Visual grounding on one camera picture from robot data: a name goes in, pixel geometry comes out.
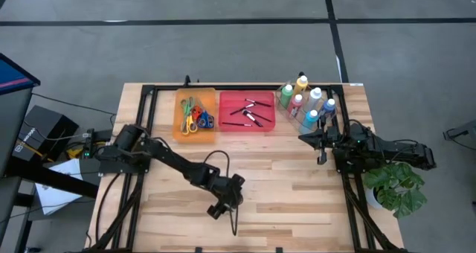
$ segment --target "white paper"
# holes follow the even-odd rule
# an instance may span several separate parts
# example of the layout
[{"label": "white paper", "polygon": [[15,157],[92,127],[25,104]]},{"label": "white paper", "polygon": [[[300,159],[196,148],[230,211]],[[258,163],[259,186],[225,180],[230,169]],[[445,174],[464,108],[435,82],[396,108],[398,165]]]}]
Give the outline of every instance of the white paper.
[{"label": "white paper", "polygon": [[[81,170],[80,170],[79,159],[72,159],[62,164],[58,164],[54,167],[50,167],[50,170],[63,173],[63,174],[75,174],[71,176],[76,179],[83,180],[83,177],[80,174]],[[38,193],[38,196],[39,196],[39,201],[41,202],[41,205],[43,207],[44,215],[51,215],[55,211],[58,211],[59,209],[65,207],[68,202],[73,202],[74,200],[81,197],[81,195],[79,194],[69,193],[63,190],[58,190],[50,186],[41,185],[40,183],[35,183],[35,186],[36,186],[36,192]],[[45,208],[45,206],[52,206],[52,205],[58,205],[58,206]]]}]

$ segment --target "white bottle cap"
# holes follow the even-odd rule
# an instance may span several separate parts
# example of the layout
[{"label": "white bottle cap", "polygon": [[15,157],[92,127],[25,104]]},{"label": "white bottle cap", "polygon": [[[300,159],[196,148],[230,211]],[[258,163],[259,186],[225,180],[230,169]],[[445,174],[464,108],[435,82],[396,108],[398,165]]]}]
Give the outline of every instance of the white bottle cap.
[{"label": "white bottle cap", "polygon": [[312,110],[311,112],[309,112],[309,115],[311,116],[311,118],[315,118],[318,116],[318,111]]},{"label": "white bottle cap", "polygon": [[301,83],[307,83],[307,77],[306,77],[306,75],[303,75],[303,76],[299,77],[299,81],[300,81]]},{"label": "white bottle cap", "polygon": [[322,97],[321,89],[315,88],[315,89],[311,90],[311,97],[313,99],[320,99]]},{"label": "white bottle cap", "polygon": [[292,91],[292,86],[291,86],[291,85],[286,85],[286,86],[284,87],[284,90],[285,90],[286,92],[291,92],[291,91]]},{"label": "white bottle cap", "polygon": [[303,95],[297,94],[295,96],[295,102],[300,103],[303,100]]}]

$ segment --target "paint bottle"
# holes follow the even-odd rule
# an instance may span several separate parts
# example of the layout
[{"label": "paint bottle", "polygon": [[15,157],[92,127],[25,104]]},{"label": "paint bottle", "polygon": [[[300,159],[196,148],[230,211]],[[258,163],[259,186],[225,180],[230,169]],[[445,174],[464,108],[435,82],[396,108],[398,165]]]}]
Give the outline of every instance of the paint bottle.
[{"label": "paint bottle", "polygon": [[281,105],[283,105],[285,109],[288,109],[291,96],[292,96],[292,86],[291,85],[284,86],[283,89],[281,89]]},{"label": "paint bottle", "polygon": [[299,132],[301,134],[309,134],[312,132],[312,127],[318,121],[318,111],[311,110],[306,113],[306,117],[304,118],[303,124],[299,128]]},{"label": "paint bottle", "polygon": [[329,99],[324,105],[319,109],[318,117],[324,115],[326,119],[332,119],[335,116],[335,100]]},{"label": "paint bottle", "polygon": [[299,108],[303,105],[303,95],[298,94],[291,100],[288,106],[288,112],[290,118],[295,118],[298,114]]},{"label": "paint bottle", "polygon": [[306,90],[307,87],[307,77],[306,75],[301,75],[296,81],[296,86],[292,95],[303,94],[303,91]]},{"label": "paint bottle", "polygon": [[316,106],[318,105],[319,100],[321,100],[321,97],[322,97],[321,89],[315,88],[311,90],[311,92],[309,93],[309,99],[307,100],[307,103],[304,106],[303,110],[305,112],[308,112],[313,109],[317,109]]}]

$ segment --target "computer screen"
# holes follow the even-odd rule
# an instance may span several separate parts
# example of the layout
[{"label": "computer screen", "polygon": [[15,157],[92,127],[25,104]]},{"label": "computer screen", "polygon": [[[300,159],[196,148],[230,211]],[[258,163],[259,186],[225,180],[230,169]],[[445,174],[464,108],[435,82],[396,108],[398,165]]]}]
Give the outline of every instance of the computer screen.
[{"label": "computer screen", "polygon": [[0,54],[0,95],[38,85],[38,79]]}]

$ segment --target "wooden tabletop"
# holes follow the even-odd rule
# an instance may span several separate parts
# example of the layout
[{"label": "wooden tabletop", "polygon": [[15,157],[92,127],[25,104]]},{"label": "wooden tabletop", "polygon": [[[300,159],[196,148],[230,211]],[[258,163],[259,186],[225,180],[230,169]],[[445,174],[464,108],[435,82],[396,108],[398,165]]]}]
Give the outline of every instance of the wooden tabletop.
[{"label": "wooden tabletop", "polygon": [[[135,122],[142,85],[124,85],[115,135],[124,124]],[[349,84],[343,87],[350,118],[373,129],[364,87]],[[228,215],[218,220],[208,216],[208,207],[216,203],[211,193],[191,186],[179,172],[153,161],[145,176],[135,252],[190,252],[196,246],[204,252],[273,252],[276,247],[283,247],[285,252],[353,252],[341,176],[335,170],[332,153],[328,153],[326,164],[317,165],[317,154],[298,140],[299,132],[280,112],[276,112],[276,127],[271,132],[236,133],[217,129],[215,144],[177,144],[172,139],[174,103],[175,91],[159,92],[152,136],[161,136],[176,153],[191,161],[203,161],[212,150],[224,150],[230,155],[230,175],[237,173],[246,179],[238,234],[232,235]],[[225,172],[224,156],[216,154],[208,163]],[[101,179],[89,226],[93,240],[99,201],[112,177]],[[124,175],[119,177],[106,197],[100,215],[100,234],[118,212],[123,178]],[[403,247],[399,225],[392,213],[371,207],[369,210],[390,241]],[[361,244],[367,246],[358,214],[357,219]],[[125,222],[122,246],[125,246],[129,218]]]}]

